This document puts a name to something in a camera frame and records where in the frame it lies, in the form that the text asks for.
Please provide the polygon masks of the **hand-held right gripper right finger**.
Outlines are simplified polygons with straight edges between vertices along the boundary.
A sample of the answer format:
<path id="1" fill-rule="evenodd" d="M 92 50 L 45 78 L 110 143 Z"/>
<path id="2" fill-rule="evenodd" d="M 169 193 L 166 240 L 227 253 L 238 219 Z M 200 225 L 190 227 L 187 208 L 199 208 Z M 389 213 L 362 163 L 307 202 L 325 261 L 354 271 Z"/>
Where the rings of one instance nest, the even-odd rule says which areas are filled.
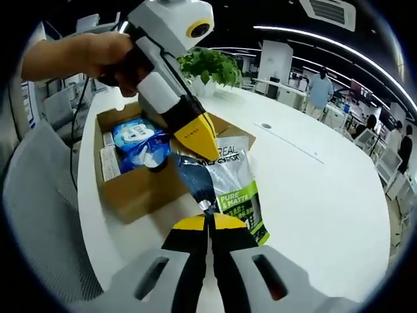
<path id="1" fill-rule="evenodd" d="M 258 245 L 245 223 L 216 213 L 209 234 L 225 312 L 312 312 L 306 272 L 272 247 Z"/>

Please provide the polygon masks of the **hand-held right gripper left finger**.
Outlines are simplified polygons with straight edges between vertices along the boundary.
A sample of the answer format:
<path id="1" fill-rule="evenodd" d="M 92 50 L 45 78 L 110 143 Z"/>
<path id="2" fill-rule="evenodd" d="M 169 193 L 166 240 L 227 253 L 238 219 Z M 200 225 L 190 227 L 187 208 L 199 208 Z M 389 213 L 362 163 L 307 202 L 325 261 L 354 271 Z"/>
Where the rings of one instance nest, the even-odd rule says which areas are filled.
<path id="1" fill-rule="evenodd" d="M 163 245 L 142 253 L 113 278 L 129 312 L 195 312 L 206 274 L 208 229 L 203 215 L 176 223 Z"/>

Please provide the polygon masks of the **person's left hand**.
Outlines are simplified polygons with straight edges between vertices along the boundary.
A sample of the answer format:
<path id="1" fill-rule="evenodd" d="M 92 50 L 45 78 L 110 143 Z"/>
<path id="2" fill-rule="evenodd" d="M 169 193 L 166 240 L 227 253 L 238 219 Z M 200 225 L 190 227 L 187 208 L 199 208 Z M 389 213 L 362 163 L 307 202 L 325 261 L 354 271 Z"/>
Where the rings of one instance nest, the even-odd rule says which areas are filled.
<path id="1" fill-rule="evenodd" d="M 132 41 L 126 34 L 83 34 L 81 71 L 91 78 L 99 78 L 108 66 L 120 63 L 132 48 Z"/>

